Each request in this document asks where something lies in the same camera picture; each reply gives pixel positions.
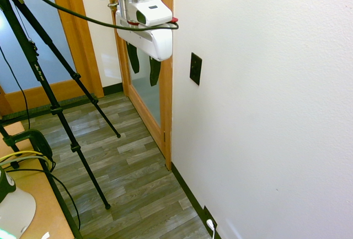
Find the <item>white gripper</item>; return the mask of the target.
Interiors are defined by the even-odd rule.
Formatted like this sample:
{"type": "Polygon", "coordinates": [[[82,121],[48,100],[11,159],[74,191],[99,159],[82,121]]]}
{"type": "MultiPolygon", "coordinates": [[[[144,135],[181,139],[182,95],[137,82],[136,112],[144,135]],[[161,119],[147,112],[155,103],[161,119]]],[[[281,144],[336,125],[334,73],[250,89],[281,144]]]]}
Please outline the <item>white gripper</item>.
{"type": "Polygon", "coordinates": [[[132,31],[117,29],[120,38],[127,41],[127,53],[134,73],[139,73],[140,63],[137,48],[148,54],[150,64],[149,82],[155,86],[159,80],[161,62],[169,59],[173,52],[171,29],[132,31]]]}

